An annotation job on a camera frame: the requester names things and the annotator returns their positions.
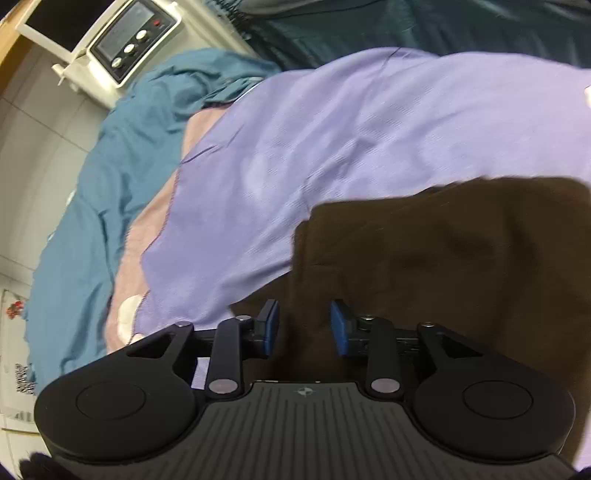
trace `circular knob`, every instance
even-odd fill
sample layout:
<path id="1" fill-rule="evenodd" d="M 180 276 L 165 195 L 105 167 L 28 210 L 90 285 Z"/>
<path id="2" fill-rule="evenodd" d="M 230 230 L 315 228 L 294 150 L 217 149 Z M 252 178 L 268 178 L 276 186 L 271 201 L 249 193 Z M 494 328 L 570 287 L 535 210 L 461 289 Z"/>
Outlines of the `circular knob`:
<path id="1" fill-rule="evenodd" d="M 449 449 L 494 460 L 557 451 L 574 419 L 567 390 L 508 358 L 458 358 L 419 385 L 413 409 Z"/>
<path id="2" fill-rule="evenodd" d="M 144 42 L 144 41 L 148 40 L 149 37 L 150 37 L 150 32 L 148 32 L 147 30 L 140 30 L 135 35 L 135 39 L 139 42 Z"/>

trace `logo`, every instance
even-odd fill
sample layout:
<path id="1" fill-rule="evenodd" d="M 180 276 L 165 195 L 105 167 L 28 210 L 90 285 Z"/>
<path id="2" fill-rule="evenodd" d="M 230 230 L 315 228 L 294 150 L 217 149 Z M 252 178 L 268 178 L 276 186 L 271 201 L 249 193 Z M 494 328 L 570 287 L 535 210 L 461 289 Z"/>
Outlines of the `logo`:
<path id="1" fill-rule="evenodd" d="M 312 395 L 312 393 L 314 393 L 314 390 L 312 390 L 310 387 L 301 387 L 298 388 L 295 393 L 300 394 L 302 397 L 309 397 Z"/>

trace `display screen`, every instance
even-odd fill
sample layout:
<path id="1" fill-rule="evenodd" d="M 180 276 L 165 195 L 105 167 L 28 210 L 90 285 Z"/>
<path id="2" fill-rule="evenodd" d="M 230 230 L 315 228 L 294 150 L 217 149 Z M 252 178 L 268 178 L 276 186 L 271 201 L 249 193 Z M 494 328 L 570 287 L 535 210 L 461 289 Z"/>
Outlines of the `display screen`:
<path id="1" fill-rule="evenodd" d="M 111 25 L 109 32 L 97 43 L 96 48 L 111 61 L 125 47 L 134 34 L 152 18 L 152 12 L 144 4 L 137 2 L 120 19 Z"/>
<path id="2" fill-rule="evenodd" d="M 78 42 L 112 2 L 41 0 L 27 20 L 27 25 L 67 51 L 74 51 Z"/>

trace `white appliance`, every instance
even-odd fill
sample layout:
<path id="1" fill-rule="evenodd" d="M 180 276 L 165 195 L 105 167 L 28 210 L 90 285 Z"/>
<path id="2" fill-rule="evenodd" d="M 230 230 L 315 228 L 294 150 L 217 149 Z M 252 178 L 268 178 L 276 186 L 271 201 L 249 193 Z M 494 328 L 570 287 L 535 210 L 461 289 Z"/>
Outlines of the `white appliance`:
<path id="1" fill-rule="evenodd" d="M 62 80 L 109 109 L 143 72 L 182 51 L 255 55 L 200 0 L 36 0 L 17 28 L 65 62 L 53 67 Z"/>

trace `floral pattern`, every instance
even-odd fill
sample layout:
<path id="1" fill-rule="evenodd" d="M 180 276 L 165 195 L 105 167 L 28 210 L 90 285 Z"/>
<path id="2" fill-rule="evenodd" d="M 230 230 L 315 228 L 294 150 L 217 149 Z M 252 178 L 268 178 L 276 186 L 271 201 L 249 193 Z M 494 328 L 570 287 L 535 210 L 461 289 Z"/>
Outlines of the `floral pattern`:
<path id="1" fill-rule="evenodd" d="M 22 311 L 24 308 L 24 302 L 22 302 L 21 300 L 17 300 L 6 309 L 6 315 L 8 315 L 8 318 L 10 318 L 11 320 L 14 317 L 20 317 L 22 316 Z"/>

